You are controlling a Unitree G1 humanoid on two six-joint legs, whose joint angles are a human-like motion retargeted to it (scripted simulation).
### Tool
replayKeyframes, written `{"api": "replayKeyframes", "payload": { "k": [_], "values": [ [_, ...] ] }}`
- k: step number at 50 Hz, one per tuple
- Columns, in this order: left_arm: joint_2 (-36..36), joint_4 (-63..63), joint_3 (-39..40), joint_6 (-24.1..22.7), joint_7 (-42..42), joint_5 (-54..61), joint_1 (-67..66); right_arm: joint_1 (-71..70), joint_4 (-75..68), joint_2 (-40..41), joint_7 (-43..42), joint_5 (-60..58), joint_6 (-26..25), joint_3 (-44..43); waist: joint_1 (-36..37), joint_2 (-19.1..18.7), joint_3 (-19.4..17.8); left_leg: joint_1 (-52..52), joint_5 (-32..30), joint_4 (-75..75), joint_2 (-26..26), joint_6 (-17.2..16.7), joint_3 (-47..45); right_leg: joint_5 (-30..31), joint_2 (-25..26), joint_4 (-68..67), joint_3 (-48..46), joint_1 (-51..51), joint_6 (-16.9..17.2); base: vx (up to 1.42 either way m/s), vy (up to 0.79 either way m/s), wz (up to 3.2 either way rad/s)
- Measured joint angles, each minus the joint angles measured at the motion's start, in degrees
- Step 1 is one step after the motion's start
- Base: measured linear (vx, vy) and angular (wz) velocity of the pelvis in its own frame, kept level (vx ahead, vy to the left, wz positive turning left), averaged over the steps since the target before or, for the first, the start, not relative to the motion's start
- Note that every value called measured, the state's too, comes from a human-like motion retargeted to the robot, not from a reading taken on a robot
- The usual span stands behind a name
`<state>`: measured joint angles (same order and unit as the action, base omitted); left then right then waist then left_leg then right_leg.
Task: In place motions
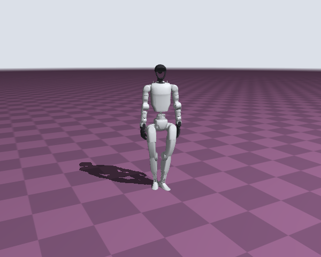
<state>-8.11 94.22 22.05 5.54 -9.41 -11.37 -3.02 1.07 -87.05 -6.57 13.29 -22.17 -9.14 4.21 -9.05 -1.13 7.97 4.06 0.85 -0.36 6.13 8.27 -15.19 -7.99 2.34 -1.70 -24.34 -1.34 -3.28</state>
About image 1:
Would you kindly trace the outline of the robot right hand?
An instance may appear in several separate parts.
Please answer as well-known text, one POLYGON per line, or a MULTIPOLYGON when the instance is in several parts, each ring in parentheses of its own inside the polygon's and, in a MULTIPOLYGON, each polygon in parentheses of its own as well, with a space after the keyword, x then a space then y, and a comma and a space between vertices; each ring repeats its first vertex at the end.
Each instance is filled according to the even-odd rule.
POLYGON ((142 125, 142 127, 140 127, 140 133, 141 133, 141 137, 142 138, 144 138, 145 140, 146 140, 146 137, 147 137, 147 135, 146 135, 146 132, 145 132, 145 128, 146 128, 146 125, 145 125, 145 123, 142 125))

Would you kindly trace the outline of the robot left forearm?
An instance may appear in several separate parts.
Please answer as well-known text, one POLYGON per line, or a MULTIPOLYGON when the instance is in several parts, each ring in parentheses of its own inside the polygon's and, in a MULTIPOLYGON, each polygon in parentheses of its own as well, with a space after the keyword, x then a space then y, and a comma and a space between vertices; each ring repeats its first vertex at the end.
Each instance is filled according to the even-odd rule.
POLYGON ((181 108, 175 109, 174 112, 175 112, 175 119, 176 119, 175 123, 178 124, 179 121, 182 123, 182 121, 181 121, 181 108))

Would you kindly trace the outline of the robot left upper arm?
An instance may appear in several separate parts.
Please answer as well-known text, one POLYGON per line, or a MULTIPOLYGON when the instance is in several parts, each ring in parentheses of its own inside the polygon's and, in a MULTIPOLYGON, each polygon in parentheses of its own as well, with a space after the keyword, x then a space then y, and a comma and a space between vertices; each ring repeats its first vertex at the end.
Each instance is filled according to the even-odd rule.
POLYGON ((178 87, 176 85, 171 85, 171 91, 172 91, 172 98, 173 98, 173 108, 180 109, 181 103, 179 101, 179 93, 178 93, 178 87))

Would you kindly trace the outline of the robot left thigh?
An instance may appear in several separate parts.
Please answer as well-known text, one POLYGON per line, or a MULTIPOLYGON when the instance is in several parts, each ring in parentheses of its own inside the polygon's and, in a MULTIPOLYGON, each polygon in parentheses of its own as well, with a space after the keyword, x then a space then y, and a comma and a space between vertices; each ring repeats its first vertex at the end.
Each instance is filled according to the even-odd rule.
POLYGON ((165 152, 161 153, 162 160, 166 161, 167 158, 172 155, 175 148, 176 137, 177 137, 177 127, 172 123, 168 123, 167 136, 166 136, 166 150, 165 152))

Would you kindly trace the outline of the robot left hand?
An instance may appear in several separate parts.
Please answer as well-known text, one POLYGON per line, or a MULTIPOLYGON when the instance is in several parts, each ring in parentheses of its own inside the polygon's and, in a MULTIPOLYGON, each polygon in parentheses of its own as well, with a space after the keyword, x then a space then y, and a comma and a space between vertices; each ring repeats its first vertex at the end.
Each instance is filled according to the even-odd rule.
MULTIPOLYGON (((179 121, 178 122, 178 124, 176 124, 176 126, 177 126, 177 137, 179 136, 179 134, 180 134, 180 126, 181 126, 181 122, 179 121)), ((176 137, 176 138, 177 138, 176 137)))

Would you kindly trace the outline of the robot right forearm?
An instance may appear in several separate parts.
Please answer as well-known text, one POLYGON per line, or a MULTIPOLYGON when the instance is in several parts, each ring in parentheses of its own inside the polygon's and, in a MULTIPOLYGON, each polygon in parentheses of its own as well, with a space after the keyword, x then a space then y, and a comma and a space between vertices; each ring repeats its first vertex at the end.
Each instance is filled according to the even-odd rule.
POLYGON ((146 125, 147 122, 147 111, 143 111, 143 104, 141 107, 141 122, 140 122, 140 126, 142 127, 142 125, 145 123, 146 125))

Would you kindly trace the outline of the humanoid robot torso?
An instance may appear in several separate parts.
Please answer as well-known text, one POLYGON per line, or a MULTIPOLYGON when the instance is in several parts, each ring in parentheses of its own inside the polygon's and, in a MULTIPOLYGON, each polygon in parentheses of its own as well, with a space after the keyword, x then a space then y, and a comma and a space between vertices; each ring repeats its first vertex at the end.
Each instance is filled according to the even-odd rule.
POLYGON ((162 112, 168 111, 169 109, 171 103, 171 85, 167 82, 164 84, 158 84, 156 82, 154 83, 153 81, 153 83, 151 83, 150 98, 154 111, 159 112, 154 119, 156 131, 163 131, 167 130, 168 121, 162 112))

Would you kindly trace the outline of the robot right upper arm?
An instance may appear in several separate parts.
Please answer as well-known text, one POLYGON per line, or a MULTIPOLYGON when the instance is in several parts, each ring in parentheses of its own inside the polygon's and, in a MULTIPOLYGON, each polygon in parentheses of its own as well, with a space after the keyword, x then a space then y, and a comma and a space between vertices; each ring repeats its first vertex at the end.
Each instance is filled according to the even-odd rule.
POLYGON ((149 104, 148 104, 149 94, 148 94, 148 92, 150 92, 150 91, 151 91, 151 85, 145 85, 143 87, 143 93, 142 93, 143 110, 149 110, 149 104))

